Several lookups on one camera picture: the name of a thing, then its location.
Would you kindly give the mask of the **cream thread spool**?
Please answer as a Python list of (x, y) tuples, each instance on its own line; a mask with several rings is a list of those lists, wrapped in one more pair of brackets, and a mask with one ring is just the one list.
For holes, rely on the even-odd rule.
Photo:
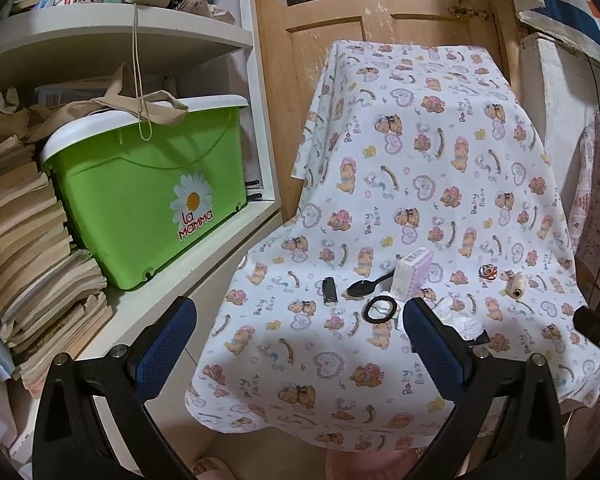
[(515, 273), (510, 277), (505, 287), (506, 294), (516, 300), (519, 300), (527, 288), (527, 277), (524, 272)]

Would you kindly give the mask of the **red patterned cloth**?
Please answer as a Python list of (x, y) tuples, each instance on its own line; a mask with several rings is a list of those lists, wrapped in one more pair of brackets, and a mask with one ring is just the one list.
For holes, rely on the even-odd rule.
[(600, 291), (600, 114), (580, 137), (580, 172), (568, 226), (577, 263)]

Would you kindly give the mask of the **beige cloth bag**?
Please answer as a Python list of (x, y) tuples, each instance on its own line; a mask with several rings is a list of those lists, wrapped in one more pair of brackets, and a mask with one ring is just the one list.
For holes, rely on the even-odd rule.
[(174, 126), (184, 119), (188, 112), (184, 102), (166, 90), (143, 94), (142, 89), (142, 74), (126, 65), (116, 70), (102, 96), (61, 107), (22, 107), (17, 90), (10, 88), (6, 93), (0, 92), (0, 143), (9, 138), (23, 144), (36, 143), (70, 122), (106, 110), (128, 113), (138, 122), (151, 125)]

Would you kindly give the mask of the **crumpled clear plastic wrapper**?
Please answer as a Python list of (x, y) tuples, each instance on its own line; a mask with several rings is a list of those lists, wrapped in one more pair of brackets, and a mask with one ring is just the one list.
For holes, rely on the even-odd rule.
[(434, 305), (434, 313), (443, 325), (450, 326), (466, 341), (477, 339), (483, 332), (481, 321), (466, 309), (458, 298), (444, 297)]

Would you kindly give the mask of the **black plastic spoon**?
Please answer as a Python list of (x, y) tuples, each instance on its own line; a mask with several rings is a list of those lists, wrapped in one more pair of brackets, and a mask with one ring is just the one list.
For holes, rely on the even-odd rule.
[(389, 278), (393, 278), (393, 274), (394, 274), (394, 271), (391, 270), (390, 272), (388, 272), (384, 275), (381, 275), (380, 278), (376, 278), (376, 280), (373, 280), (373, 281), (361, 280), (361, 281), (352, 283), (347, 288), (347, 295), (352, 298), (362, 298), (362, 297), (368, 296), (376, 289), (376, 287), (380, 283), (387, 281)]

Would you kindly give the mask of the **green plastic storage box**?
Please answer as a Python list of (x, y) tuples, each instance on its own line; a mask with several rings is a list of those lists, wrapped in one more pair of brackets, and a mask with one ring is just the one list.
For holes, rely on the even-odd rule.
[(175, 126), (110, 110), (56, 130), (41, 153), (74, 232), (110, 284), (151, 278), (247, 203), (236, 94), (183, 101)]

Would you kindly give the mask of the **baby bear patterned tablecloth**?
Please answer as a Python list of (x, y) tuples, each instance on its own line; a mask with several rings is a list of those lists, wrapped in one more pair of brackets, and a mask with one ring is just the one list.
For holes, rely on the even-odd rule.
[[(486, 50), (335, 42), (292, 174), (298, 214), (238, 266), (186, 391), (201, 425), (349, 452), (428, 444), (451, 403), (401, 321), (370, 324), (347, 295), (421, 247), (434, 260), (417, 295), (432, 310), (462, 300), (490, 353), (542, 354), (560, 402), (596, 401), (600, 352), (573, 326), (585, 300), (553, 170)], [(516, 300), (505, 287), (518, 272)]]

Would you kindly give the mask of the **small black lighter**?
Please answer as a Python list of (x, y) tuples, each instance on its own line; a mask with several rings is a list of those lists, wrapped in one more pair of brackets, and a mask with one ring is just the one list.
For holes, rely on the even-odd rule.
[(334, 306), (338, 302), (336, 283), (331, 276), (322, 281), (322, 293), (325, 306)]

